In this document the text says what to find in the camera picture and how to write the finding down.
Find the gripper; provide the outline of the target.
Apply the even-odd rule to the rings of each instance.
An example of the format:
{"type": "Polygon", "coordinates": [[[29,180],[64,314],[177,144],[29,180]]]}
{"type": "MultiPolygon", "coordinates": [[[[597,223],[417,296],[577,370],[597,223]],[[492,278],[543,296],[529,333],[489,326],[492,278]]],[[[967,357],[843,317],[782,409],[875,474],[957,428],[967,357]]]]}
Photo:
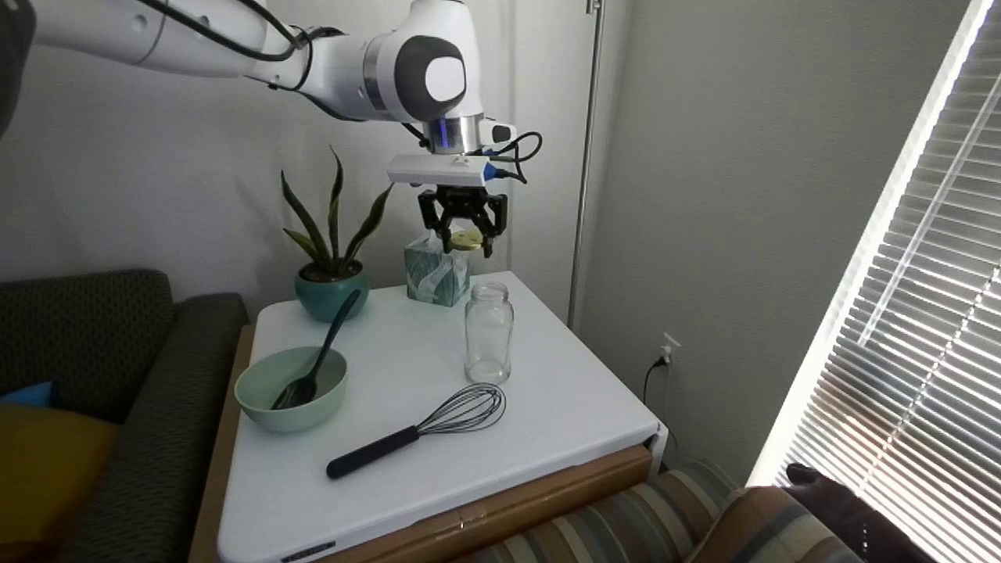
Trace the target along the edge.
{"type": "Polygon", "coordinates": [[[508,226],[508,197],[491,195],[486,188],[437,185],[419,193],[418,208],[425,228],[440,240],[443,253],[453,250],[451,221],[454,217],[468,217],[478,229],[485,259],[493,256],[494,240],[508,226]]]}

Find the clear glass jar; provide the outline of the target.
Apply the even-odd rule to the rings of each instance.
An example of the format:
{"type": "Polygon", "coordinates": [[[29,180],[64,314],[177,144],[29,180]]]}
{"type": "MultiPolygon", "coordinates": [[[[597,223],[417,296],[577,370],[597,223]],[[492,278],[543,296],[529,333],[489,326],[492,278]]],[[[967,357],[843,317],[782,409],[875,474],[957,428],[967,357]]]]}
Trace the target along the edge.
{"type": "Polygon", "coordinates": [[[471,382],[503,385],[511,374],[514,307],[500,282],[472,286],[465,304],[465,375],[471,382]]]}

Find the patterned tissue box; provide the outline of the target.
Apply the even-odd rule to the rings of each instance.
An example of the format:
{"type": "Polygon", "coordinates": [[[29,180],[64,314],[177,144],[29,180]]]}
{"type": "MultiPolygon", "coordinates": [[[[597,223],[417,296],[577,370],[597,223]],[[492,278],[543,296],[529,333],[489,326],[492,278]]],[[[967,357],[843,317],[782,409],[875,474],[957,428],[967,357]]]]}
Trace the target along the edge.
{"type": "Polygon", "coordinates": [[[452,307],[471,284],[468,252],[443,252],[435,235],[415,239],[404,247],[407,298],[415,302],[452,307]]]}

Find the silver floor lamp pole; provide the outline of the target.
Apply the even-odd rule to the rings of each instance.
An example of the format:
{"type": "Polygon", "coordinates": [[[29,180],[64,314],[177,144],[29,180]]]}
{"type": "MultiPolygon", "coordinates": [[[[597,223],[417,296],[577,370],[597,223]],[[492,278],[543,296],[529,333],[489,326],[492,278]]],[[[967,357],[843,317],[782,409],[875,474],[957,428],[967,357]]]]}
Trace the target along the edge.
{"type": "Polygon", "coordinates": [[[590,164],[594,148],[594,133],[596,133],[598,82],[600,82],[601,53],[603,53],[603,39],[605,34],[605,5],[607,5],[607,3],[608,0],[586,0],[586,14],[593,16],[594,18],[594,34],[593,39],[591,39],[590,74],[589,82],[587,82],[585,135],[583,136],[582,159],[580,160],[575,241],[573,242],[568,313],[566,313],[566,327],[571,329],[575,328],[576,318],[578,317],[579,279],[583,266],[583,246],[585,246],[585,227],[587,223],[587,200],[589,200],[590,164]]]}

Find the snake plant in teal pot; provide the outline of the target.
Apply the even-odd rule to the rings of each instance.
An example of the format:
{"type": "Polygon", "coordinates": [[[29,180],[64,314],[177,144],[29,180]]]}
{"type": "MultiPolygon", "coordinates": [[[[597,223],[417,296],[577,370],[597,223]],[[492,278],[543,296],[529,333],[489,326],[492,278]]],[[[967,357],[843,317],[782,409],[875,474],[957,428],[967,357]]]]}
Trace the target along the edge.
{"type": "Polygon", "coordinates": [[[371,282],[365,272],[364,264],[358,260],[361,247],[379,228],[385,217],[386,204],[393,183],[373,199],[371,210],[360,228],[347,243],[345,249],[340,249],[339,211],[340,196],[344,188],[344,166],[339,154],[330,151],[335,157],[335,181],[330,188],[328,211],[326,211],[326,232],[322,234],[321,225],[312,217],[300,198],[292,190],[285,172],[280,172],[280,190],[287,206],[296,215],[304,231],[283,228],[285,234],[295,242],[308,257],[308,261],[296,274],[296,296],[300,306],[319,323],[332,323],[340,307],[346,303],[351,293],[358,291],[360,295],[355,304],[350,306],[347,318],[354,318],[361,312],[371,291],[371,282]]]}

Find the black spoon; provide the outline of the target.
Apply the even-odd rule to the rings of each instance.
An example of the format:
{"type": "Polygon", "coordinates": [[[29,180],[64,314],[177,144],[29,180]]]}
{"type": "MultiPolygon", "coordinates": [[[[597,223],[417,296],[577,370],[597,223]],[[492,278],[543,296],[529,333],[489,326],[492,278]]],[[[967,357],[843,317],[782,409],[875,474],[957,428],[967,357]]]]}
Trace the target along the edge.
{"type": "Polygon", "coordinates": [[[325,339],[319,350],[314,363],[311,365],[310,370],[300,378],[291,381],[273,400],[271,409],[273,411],[288,410],[291,407],[300,407],[307,405],[315,399],[316,393],[318,392],[318,375],[319,371],[325,363],[326,357],[330,352],[330,346],[335,337],[339,334],[344,321],[348,318],[348,314],[360,299],[361,291],[355,289],[345,300],[341,303],[341,307],[337,310],[335,318],[333,318],[332,323],[329,325],[328,332],[326,332],[325,339]]]}

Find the black whisk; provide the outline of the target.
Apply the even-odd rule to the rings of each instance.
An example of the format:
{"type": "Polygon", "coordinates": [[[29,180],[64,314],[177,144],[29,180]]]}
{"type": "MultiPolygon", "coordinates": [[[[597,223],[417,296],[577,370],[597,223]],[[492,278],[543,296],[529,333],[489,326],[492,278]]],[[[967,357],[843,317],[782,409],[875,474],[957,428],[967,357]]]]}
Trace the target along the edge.
{"type": "Polygon", "coordinates": [[[371,444],[335,457],[326,465],[326,476],[332,480],[347,477],[383,457],[416,443],[425,436],[465,434],[465,432],[485,430],[500,420],[506,406],[507,396],[498,385],[491,382],[473,382],[444,400],[418,424],[408,425],[400,431],[376,439],[371,444]]]}

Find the dark grey sofa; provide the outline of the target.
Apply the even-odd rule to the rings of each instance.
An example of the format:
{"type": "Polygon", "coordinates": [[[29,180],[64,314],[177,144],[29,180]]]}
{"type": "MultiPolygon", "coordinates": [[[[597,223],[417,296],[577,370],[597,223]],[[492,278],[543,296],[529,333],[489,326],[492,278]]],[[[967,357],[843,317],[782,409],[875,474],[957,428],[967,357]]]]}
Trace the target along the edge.
{"type": "Polygon", "coordinates": [[[157,270],[0,282],[0,396],[52,382],[52,407],[119,432],[70,535],[15,563],[182,563],[196,534],[239,293],[173,299],[157,270]]]}

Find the blue cushion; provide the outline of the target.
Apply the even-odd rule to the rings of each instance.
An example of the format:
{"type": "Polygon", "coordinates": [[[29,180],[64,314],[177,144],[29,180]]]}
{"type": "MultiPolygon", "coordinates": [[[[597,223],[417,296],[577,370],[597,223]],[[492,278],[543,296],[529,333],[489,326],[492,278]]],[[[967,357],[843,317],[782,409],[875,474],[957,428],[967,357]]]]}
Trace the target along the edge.
{"type": "Polygon", "coordinates": [[[52,382],[36,382],[0,396],[0,403],[28,407],[52,407],[52,382]]]}

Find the window blinds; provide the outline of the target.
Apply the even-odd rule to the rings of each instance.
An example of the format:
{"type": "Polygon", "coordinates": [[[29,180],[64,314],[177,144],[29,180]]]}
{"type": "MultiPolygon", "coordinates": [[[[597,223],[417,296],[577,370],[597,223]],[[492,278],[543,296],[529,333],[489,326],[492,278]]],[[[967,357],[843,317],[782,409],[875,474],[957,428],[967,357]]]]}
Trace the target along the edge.
{"type": "Polygon", "coordinates": [[[791,462],[1001,563],[1001,0],[967,0],[748,483],[791,462]]]}

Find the yellow cushion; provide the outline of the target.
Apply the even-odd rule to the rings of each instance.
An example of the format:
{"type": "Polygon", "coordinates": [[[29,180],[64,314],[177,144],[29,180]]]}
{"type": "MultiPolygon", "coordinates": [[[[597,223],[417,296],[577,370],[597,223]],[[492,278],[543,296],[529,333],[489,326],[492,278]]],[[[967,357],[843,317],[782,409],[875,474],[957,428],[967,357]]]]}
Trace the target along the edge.
{"type": "Polygon", "coordinates": [[[0,563],[40,561],[61,548],[118,432],[85,414],[0,403],[0,563]]]}

